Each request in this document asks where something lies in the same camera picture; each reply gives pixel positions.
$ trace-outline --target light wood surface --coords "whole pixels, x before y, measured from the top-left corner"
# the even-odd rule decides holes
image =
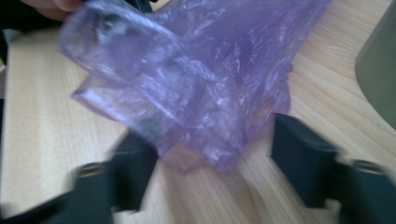
[[[390,0],[334,0],[297,54],[290,74],[291,114],[345,153],[396,172],[396,131],[367,103],[355,58]],[[70,99],[86,76],[58,53],[56,30],[11,44],[3,135],[1,204],[7,216],[70,187],[78,166],[102,161],[124,133]],[[270,137],[249,146],[236,170],[179,174],[157,164],[146,209],[118,223],[337,223],[337,203],[307,209],[269,158]]]

